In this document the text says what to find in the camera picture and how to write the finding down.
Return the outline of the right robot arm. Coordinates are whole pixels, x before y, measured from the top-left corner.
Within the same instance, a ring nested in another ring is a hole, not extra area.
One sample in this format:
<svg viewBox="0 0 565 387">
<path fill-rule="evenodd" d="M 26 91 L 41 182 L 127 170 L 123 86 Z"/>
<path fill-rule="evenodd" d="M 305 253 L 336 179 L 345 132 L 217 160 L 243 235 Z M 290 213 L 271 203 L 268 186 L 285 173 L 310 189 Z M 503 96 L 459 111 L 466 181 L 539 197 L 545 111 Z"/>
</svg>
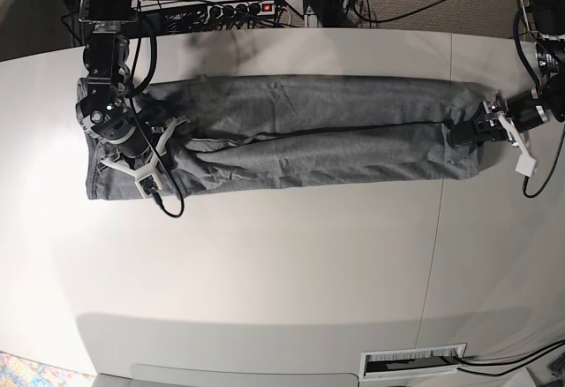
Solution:
<svg viewBox="0 0 565 387">
<path fill-rule="evenodd" d="M 168 122 L 179 110 L 152 98 L 148 87 L 156 71 L 157 38 L 154 24 L 133 6 L 134 0 L 81 0 L 79 20 L 93 28 L 83 51 L 87 76 L 79 80 L 76 116 L 89 149 L 90 162 L 102 159 L 137 169 L 155 159 L 164 170 L 174 168 L 169 156 Z M 127 64 L 130 40 L 124 26 L 135 25 L 147 33 L 150 64 L 137 83 Z"/>
</svg>

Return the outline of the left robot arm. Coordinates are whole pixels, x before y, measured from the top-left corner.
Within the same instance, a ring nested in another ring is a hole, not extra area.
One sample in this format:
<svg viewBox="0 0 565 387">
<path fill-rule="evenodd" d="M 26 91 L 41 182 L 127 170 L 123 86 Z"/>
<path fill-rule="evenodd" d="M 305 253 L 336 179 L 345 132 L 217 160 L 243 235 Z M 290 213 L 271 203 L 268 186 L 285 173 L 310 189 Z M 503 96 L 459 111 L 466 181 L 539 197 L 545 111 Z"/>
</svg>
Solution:
<svg viewBox="0 0 565 387">
<path fill-rule="evenodd" d="M 517 136 L 554 118 L 564 121 L 564 0 L 516 0 L 512 39 L 534 86 L 509 99 L 485 101 L 450 130 L 452 146 Z"/>
</svg>

